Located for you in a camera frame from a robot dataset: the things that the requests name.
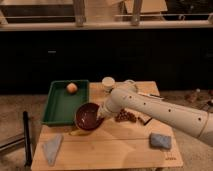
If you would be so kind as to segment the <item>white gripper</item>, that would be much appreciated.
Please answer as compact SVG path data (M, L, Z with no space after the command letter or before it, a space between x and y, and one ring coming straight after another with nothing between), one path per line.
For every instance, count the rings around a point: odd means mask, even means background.
M114 112L110 109L110 103L104 101L98 109L97 118L98 119L110 119L114 116Z

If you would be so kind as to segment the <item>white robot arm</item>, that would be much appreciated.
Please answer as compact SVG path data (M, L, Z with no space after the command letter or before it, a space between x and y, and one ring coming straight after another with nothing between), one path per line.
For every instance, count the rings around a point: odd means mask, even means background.
M133 80L113 88L100 105L97 116L112 118L124 108L144 113L213 147L213 113L140 95Z

